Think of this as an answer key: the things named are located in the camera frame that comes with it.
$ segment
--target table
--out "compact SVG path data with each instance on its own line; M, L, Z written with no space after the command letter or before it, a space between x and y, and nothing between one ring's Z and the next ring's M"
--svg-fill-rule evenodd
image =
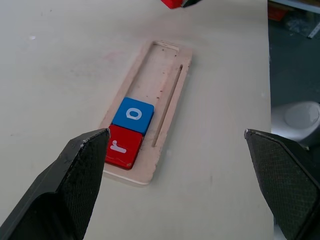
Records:
M18 0L0 13L1 223L161 39L193 61L160 165L142 188L103 178L85 239L273 238L243 137L271 127L267 1Z
M275 3L284 4L297 9L306 10L312 13L320 14L320 7L299 0L271 0ZM308 35L308 38L312 39L320 30L320 21L315 25L314 29Z

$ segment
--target wooden board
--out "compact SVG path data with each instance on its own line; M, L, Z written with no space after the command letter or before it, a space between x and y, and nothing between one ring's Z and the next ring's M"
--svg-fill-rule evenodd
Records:
M103 172L140 185L153 178L192 59L189 48L148 41L140 51L100 128L108 128L124 97L154 106L154 114L131 170L107 163Z

